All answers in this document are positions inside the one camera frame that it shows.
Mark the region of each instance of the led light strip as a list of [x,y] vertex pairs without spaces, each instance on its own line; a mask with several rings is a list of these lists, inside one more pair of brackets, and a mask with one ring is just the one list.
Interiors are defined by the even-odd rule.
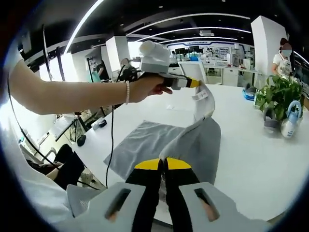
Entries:
[[250,19],[249,17],[245,17],[245,16],[241,16],[241,15],[237,15],[237,14],[223,14],[223,13],[198,13],[198,14],[190,14],[190,15],[186,14],[186,15],[181,15],[181,16],[177,16],[177,17],[173,17],[173,18],[167,18],[167,19],[164,19],[164,20],[161,20],[161,21],[158,21],[158,22],[151,23],[149,25],[146,25],[144,27],[141,27],[139,29],[136,29],[136,30],[132,31],[132,32],[130,32],[127,35],[133,34],[133,33],[137,32],[139,30],[143,30],[143,29],[151,27],[153,25],[156,25],[156,24],[159,24],[159,23],[168,22],[168,21],[171,21],[171,20],[174,20],[174,19],[186,18],[186,17],[192,17],[192,16],[203,16],[203,15],[221,15],[221,16],[230,16],[230,17]]
[[298,54],[296,51],[294,51],[294,53],[296,55],[298,55],[303,61],[305,61],[308,65],[309,65],[309,62],[305,60],[305,58],[303,58],[300,54]]
[[85,21],[89,18],[89,16],[96,10],[96,8],[103,2],[104,0],[97,0],[95,2],[95,4],[92,5],[92,7],[87,11],[87,13],[83,16],[82,20],[79,22],[79,24],[77,25],[77,27],[75,28],[73,34],[71,35],[71,38],[68,42],[68,45],[66,46],[66,49],[64,50],[64,54],[66,54],[69,50],[69,48],[72,45],[72,42],[75,38],[75,36],[77,35],[77,33],[79,32],[79,30],[81,29],[82,25],[85,23]]
[[195,29],[226,29],[226,30],[236,30],[236,31],[241,31],[241,32],[245,32],[245,33],[251,33],[250,31],[247,30],[241,30],[241,29],[236,29],[236,28],[222,28],[222,27],[197,27],[197,28],[183,28],[183,29],[177,29],[177,30],[170,30],[170,31],[165,31],[159,34],[155,34],[155,35],[151,35],[145,38],[141,38],[139,40],[136,40],[136,42],[140,42],[142,40],[146,40],[149,38],[152,38],[154,36],[158,36],[158,35],[164,35],[164,34],[169,34],[169,33],[173,33],[173,32],[178,32],[178,31],[183,31],[183,30],[195,30]]
[[192,39],[222,39],[222,40],[237,40],[235,38],[226,38],[226,37],[190,37],[190,38],[182,38],[182,39],[176,39],[176,40],[168,40],[168,41],[162,41],[159,42],[159,44],[178,41],[178,40],[192,40]]

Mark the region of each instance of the pearl bracelet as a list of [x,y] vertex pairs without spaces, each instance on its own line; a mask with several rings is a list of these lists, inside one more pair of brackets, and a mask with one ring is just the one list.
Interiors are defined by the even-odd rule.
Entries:
[[126,105],[129,103],[130,100],[130,83],[126,81]]

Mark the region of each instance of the white shirt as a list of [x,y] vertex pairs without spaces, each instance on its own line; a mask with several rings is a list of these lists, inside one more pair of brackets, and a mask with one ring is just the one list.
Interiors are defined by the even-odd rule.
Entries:
[[292,72],[292,66],[289,58],[284,59],[279,53],[274,56],[273,63],[277,65],[277,72],[281,76],[288,77]]
[[[5,59],[4,78],[12,74],[14,67],[20,60],[22,57],[15,46],[15,49],[11,49],[11,53]],[[73,218],[66,191],[50,178],[32,169],[23,156],[12,125],[12,120],[15,120],[15,117],[6,84],[6,81],[3,82],[5,91],[1,94],[0,101],[0,136],[7,163],[19,180],[30,203],[42,218],[51,224]]]

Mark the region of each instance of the person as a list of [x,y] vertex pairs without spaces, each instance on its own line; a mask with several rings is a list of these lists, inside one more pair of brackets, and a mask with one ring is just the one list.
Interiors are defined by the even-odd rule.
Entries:
[[92,174],[83,173],[84,164],[68,144],[64,144],[56,154],[54,164],[36,164],[30,160],[27,163],[34,170],[54,180],[64,190],[69,184],[77,185],[79,177],[85,184],[90,184]]
[[272,72],[284,78],[288,78],[292,73],[292,65],[289,56],[292,53],[292,47],[288,44],[288,40],[281,38],[278,54],[274,56],[272,64]]
[[101,60],[101,63],[97,66],[97,72],[101,81],[108,82],[110,80],[103,60]]
[[210,51],[209,48],[207,48],[207,50],[206,50],[206,57],[212,57],[212,55],[213,55],[213,52]]
[[130,64],[130,60],[128,58],[124,58],[121,60],[121,67],[124,66],[123,71],[121,76],[119,77],[118,80],[120,81],[133,81],[136,80],[138,75],[137,75],[137,70]]
[[169,56],[169,64],[177,64],[177,57],[175,54],[175,51],[172,51],[172,53]]
[[52,179],[31,168],[18,146],[13,130],[13,111],[9,93],[21,105],[40,114],[64,114],[89,108],[140,102],[150,95],[172,91],[164,79],[153,75],[133,83],[45,82],[36,76],[11,46],[5,58],[1,82],[0,137],[4,158],[37,213],[48,223],[73,218],[67,194]]

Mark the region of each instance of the hand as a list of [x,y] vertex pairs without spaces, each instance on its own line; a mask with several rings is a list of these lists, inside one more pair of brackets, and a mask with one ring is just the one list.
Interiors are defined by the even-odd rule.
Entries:
[[130,83],[130,102],[140,102],[150,95],[161,95],[163,92],[172,94],[172,90],[163,85],[164,78],[160,76],[144,77]]

